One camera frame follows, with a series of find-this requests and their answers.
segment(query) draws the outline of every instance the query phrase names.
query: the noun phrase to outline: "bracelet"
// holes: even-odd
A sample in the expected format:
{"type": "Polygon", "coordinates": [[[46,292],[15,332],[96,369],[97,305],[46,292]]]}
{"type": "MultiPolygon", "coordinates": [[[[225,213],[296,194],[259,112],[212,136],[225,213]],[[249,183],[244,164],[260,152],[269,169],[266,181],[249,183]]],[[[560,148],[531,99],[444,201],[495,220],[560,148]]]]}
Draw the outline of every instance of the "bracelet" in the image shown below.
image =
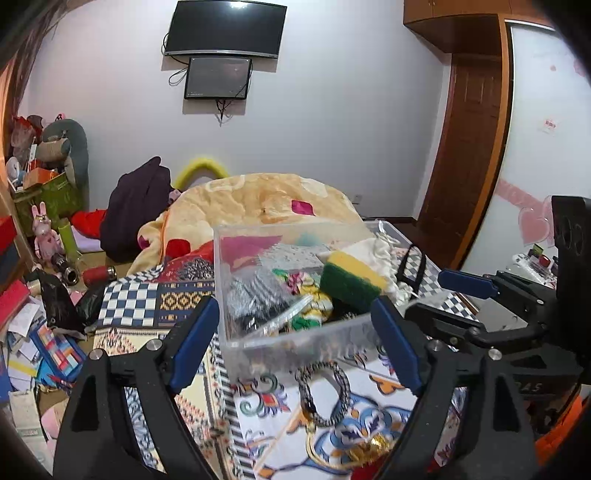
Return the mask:
{"type": "Polygon", "coordinates": [[[310,420],[315,426],[320,428],[334,427],[345,418],[345,414],[349,409],[351,403],[351,388],[349,385],[349,379],[347,375],[338,366],[336,362],[315,362],[306,367],[299,368],[295,372],[295,380],[298,382],[300,389],[300,403],[301,408],[304,411],[304,415],[310,420]],[[312,375],[322,369],[332,370],[336,382],[339,384],[339,404],[340,408],[337,412],[333,413],[329,419],[321,417],[316,411],[314,405],[314,399],[310,393],[310,386],[308,382],[311,380],[312,375]]]}

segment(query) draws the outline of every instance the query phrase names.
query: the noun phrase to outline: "blue gripper pad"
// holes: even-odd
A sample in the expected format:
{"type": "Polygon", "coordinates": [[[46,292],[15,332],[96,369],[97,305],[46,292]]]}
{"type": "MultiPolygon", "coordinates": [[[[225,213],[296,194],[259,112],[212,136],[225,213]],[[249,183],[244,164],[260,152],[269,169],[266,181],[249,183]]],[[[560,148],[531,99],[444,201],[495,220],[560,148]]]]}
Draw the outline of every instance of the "blue gripper pad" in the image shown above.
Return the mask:
{"type": "Polygon", "coordinates": [[[386,298],[378,297],[370,308],[371,322],[394,367],[400,383],[413,393],[423,386],[419,376],[419,361],[415,350],[407,341],[397,320],[405,322],[396,307],[386,298]]]}
{"type": "Polygon", "coordinates": [[[442,270],[437,281],[442,288],[457,291],[477,299],[490,299],[499,293],[492,280],[489,278],[458,272],[457,270],[442,270]]]}
{"type": "Polygon", "coordinates": [[[174,393],[180,393],[193,381],[213,334],[217,331],[219,321],[220,308],[217,301],[212,298],[174,356],[174,373],[168,383],[174,393]]]}

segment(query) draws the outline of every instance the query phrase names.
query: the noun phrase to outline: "yellow green sponge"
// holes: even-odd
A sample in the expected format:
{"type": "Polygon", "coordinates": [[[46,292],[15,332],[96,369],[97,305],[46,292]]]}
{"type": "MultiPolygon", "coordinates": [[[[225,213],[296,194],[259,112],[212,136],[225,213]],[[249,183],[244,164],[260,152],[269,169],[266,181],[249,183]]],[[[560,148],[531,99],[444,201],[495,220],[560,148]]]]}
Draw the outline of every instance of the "yellow green sponge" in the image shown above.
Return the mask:
{"type": "Polygon", "coordinates": [[[327,295],[367,313],[369,306],[386,287],[386,280],[362,261],[344,252],[330,254],[320,278],[327,295]]]}

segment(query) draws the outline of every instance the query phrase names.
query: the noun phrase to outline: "small monitor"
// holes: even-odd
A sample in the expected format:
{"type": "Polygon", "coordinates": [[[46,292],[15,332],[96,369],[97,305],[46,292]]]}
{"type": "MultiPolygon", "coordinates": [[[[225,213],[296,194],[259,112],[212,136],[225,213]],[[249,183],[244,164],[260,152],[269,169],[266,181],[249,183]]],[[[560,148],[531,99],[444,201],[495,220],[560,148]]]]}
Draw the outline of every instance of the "small monitor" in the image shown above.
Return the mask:
{"type": "Polygon", "coordinates": [[[251,59],[236,57],[191,57],[184,96],[187,100],[245,100],[251,64],[251,59]]]}

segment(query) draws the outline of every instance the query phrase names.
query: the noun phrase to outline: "beige floral comforter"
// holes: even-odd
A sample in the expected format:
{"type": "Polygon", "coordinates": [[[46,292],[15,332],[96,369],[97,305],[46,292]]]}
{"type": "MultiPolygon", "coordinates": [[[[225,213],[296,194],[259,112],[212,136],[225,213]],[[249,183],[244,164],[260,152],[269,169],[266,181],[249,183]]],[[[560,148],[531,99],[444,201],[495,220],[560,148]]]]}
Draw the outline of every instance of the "beige floral comforter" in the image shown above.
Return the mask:
{"type": "Polygon", "coordinates": [[[337,189],[295,174],[253,173],[192,187],[138,232],[150,245],[129,273],[147,270],[164,258],[169,240],[188,240],[191,250],[213,239],[216,225],[263,225],[318,221],[361,222],[337,189]]]}

